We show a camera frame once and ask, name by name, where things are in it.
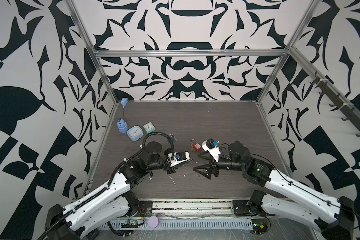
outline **alarm clock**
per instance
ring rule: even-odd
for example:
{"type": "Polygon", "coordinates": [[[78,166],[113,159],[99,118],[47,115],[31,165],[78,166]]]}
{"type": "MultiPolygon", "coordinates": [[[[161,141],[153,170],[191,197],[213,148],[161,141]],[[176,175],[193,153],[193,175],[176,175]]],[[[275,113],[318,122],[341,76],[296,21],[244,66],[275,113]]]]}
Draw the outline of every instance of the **alarm clock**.
{"type": "Polygon", "coordinates": [[[155,130],[155,127],[151,122],[148,122],[143,127],[147,133],[153,132],[155,130]]]}
{"type": "Polygon", "coordinates": [[[144,133],[143,133],[143,130],[141,129],[141,127],[134,126],[134,127],[131,127],[127,131],[127,135],[132,141],[135,142],[135,141],[139,140],[144,135],[144,133]]]}

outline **red padlock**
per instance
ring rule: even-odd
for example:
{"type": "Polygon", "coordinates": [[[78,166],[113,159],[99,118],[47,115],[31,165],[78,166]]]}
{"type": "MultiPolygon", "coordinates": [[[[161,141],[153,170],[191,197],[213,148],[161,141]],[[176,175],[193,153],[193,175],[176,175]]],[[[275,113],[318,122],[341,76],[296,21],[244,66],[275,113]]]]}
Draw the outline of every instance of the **red padlock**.
{"type": "Polygon", "coordinates": [[[195,139],[191,139],[191,144],[193,146],[193,148],[196,150],[196,151],[200,151],[202,149],[202,146],[200,143],[198,143],[195,139]]]}

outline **black and white patterned wall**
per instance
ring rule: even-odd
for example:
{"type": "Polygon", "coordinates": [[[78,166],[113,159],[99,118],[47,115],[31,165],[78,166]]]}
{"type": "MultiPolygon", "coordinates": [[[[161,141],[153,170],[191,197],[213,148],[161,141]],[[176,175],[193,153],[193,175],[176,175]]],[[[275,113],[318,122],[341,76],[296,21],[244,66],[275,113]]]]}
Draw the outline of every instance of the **black and white patterned wall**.
{"type": "Polygon", "coordinates": [[[278,56],[102,58],[118,99],[255,100],[278,56]]]}
{"type": "MultiPolygon", "coordinates": [[[[360,109],[360,0],[324,0],[298,49],[360,109]]],[[[296,180],[354,200],[360,215],[360,137],[291,57],[262,102],[296,180]]],[[[354,237],[360,238],[360,218],[354,237]]]]}
{"type": "MultiPolygon", "coordinates": [[[[309,0],[76,0],[98,50],[284,48],[309,0]]],[[[114,58],[118,98],[254,100],[276,57],[114,58]]]]}
{"type": "Polygon", "coordinates": [[[80,197],[112,107],[64,1],[0,1],[0,239],[80,197]]]}

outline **purple round disc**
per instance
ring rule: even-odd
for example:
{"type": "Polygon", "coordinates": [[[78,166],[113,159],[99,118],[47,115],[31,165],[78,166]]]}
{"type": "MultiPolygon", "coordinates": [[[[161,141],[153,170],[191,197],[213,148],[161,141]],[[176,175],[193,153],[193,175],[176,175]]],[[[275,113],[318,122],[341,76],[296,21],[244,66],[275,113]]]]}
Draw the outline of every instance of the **purple round disc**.
{"type": "Polygon", "coordinates": [[[152,216],[148,220],[148,226],[150,228],[156,228],[158,227],[158,218],[156,216],[152,216]]]}

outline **black cable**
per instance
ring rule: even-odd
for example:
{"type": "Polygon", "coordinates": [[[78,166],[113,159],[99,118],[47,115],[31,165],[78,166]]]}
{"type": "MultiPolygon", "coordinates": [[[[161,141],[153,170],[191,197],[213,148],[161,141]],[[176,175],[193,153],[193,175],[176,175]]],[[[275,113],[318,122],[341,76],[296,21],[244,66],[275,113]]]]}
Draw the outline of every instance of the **black cable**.
{"type": "MultiPolygon", "coordinates": [[[[144,220],[144,217],[143,217],[143,214],[142,214],[143,211],[145,211],[145,209],[140,212],[140,217],[141,217],[142,220],[143,220],[142,223],[139,223],[139,224],[136,224],[136,225],[127,224],[126,227],[139,227],[139,226],[141,226],[141,225],[144,225],[145,220],[144,220]]],[[[108,228],[109,228],[109,229],[111,230],[111,232],[114,233],[115,235],[120,236],[120,237],[123,237],[123,236],[127,237],[127,236],[129,236],[129,235],[125,234],[125,233],[119,233],[119,232],[117,232],[117,231],[112,227],[112,224],[110,223],[110,221],[108,221],[107,224],[108,224],[108,228]]]]}
{"type": "Polygon", "coordinates": [[[223,153],[223,157],[225,158],[227,156],[228,151],[227,151],[227,149],[225,147],[221,147],[221,149],[225,149],[225,154],[223,153]]]}
{"type": "Polygon", "coordinates": [[[115,169],[113,170],[113,172],[112,172],[112,174],[110,175],[110,178],[109,178],[109,181],[108,181],[108,186],[110,186],[111,184],[112,184],[112,181],[113,181],[113,178],[115,177],[115,174],[116,174],[116,172],[119,170],[119,168],[121,167],[121,166],[123,166],[124,164],[126,164],[126,162],[125,161],[122,161],[119,165],[117,165],[117,167],[115,167],[115,169]]]}
{"type": "Polygon", "coordinates": [[[325,203],[327,203],[327,204],[330,204],[330,205],[332,205],[332,206],[338,207],[338,208],[343,209],[343,210],[345,210],[345,211],[351,212],[351,213],[355,214],[355,216],[356,216],[357,218],[360,218],[360,215],[357,214],[357,213],[355,213],[354,211],[350,211],[350,210],[345,209],[345,208],[343,208],[343,207],[341,207],[341,206],[337,206],[337,205],[335,205],[335,204],[332,204],[332,203],[329,202],[329,201],[327,202],[326,200],[324,200],[324,199],[316,196],[315,194],[313,194],[313,193],[311,193],[311,192],[309,192],[309,191],[307,191],[307,190],[299,187],[298,185],[293,184],[292,181],[288,181],[288,180],[281,174],[281,172],[275,167],[275,165],[274,165],[270,160],[268,160],[267,158],[265,158],[265,157],[263,157],[263,156],[261,156],[261,155],[254,154],[254,153],[251,153],[251,155],[259,156],[259,157],[262,157],[262,158],[264,158],[265,160],[269,161],[269,163],[276,169],[276,171],[277,171],[277,172],[283,177],[283,179],[286,180],[289,184],[294,185],[295,187],[297,187],[297,188],[299,188],[299,189],[301,189],[301,190],[303,190],[303,191],[311,194],[312,196],[314,196],[314,197],[322,200],[323,202],[325,202],[325,203]]]}
{"type": "Polygon", "coordinates": [[[269,226],[267,224],[267,232],[271,229],[271,221],[269,220],[269,218],[267,216],[265,216],[266,220],[267,220],[267,223],[269,223],[269,226]]]}
{"type": "MultiPolygon", "coordinates": [[[[141,144],[141,147],[143,148],[145,146],[145,141],[147,140],[148,137],[150,137],[152,135],[160,135],[160,136],[165,137],[168,140],[169,144],[171,145],[171,153],[172,153],[170,160],[173,161],[173,159],[175,158],[175,146],[173,145],[173,142],[172,142],[171,138],[167,134],[165,134],[164,132],[150,132],[149,134],[147,134],[144,137],[143,143],[141,144]]],[[[163,170],[167,171],[170,166],[171,165],[168,164],[166,168],[163,168],[163,170]]]]}
{"type": "Polygon", "coordinates": [[[38,238],[38,240],[43,240],[49,232],[52,231],[53,228],[55,228],[59,223],[61,223],[63,220],[65,220],[66,217],[68,217],[69,215],[71,215],[73,213],[73,210],[69,210],[66,214],[64,214],[61,218],[59,218],[57,221],[55,221],[54,223],[52,223],[51,226],[49,226],[49,228],[47,228],[38,238]]]}
{"type": "Polygon", "coordinates": [[[126,234],[124,234],[124,233],[119,233],[119,232],[117,232],[117,231],[112,227],[110,221],[108,221],[107,224],[108,224],[108,228],[110,229],[110,231],[111,231],[113,234],[115,234],[115,235],[117,235],[117,236],[119,236],[119,237],[129,236],[129,235],[126,235],[126,234]]]}

